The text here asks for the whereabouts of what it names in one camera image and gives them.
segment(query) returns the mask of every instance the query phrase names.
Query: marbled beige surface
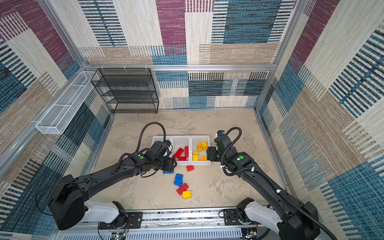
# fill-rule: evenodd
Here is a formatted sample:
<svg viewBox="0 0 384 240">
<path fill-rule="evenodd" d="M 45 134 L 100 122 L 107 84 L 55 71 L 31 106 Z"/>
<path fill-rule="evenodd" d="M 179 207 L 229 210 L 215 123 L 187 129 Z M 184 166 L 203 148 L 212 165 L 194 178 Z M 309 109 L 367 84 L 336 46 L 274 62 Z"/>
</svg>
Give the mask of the marbled beige surface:
<svg viewBox="0 0 384 240">
<path fill-rule="evenodd" d="M 281 185 L 276 169 L 268 153 L 264 138 L 251 109 L 223 109 L 202 111 L 167 111 L 158 114 L 117 114 L 112 129 L 95 171 L 116 163 L 124 152 L 136 149 L 141 129 L 148 122 L 157 121 L 164 125 L 168 135 L 210 135 L 211 146 L 218 130 L 227 131 L 238 126 L 243 134 L 235 144 L 236 149 L 247 152 L 274 181 Z M 141 148 L 150 147 L 152 136 L 161 135 L 158 125 L 149 126 L 141 142 Z M 233 140 L 237 131 L 229 136 Z M 173 185 L 175 174 L 128 178 L 99 192 L 91 198 L 94 201 L 119 201 L 125 209 L 167 209 L 189 207 L 236 206 L 246 197 L 261 204 L 267 202 L 248 183 L 237 176 L 227 177 L 218 162 L 211 166 L 195 166 L 187 172 L 185 166 L 177 166 L 175 173 L 184 174 L 192 198 L 183 199 Z"/>
</svg>

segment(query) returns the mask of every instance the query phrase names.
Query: yellow toy block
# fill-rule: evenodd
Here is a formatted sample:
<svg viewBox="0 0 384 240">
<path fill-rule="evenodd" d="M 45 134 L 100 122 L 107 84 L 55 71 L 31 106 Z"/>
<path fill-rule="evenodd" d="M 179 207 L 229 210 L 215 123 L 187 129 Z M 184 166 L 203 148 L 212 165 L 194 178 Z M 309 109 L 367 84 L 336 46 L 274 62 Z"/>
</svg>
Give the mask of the yellow toy block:
<svg viewBox="0 0 384 240">
<path fill-rule="evenodd" d="M 201 142 L 201 145 L 203 146 L 203 149 L 207 149 L 208 148 L 208 144 L 205 141 Z"/>
<path fill-rule="evenodd" d="M 191 194 L 191 191 L 184 191 L 183 192 L 183 198 L 184 199 L 187 199 L 187 198 L 190 198 L 190 197 L 192 197 L 192 194 Z"/>
<path fill-rule="evenodd" d="M 203 146 L 201 144 L 198 144 L 196 147 L 198 152 L 203 151 Z"/>
</svg>

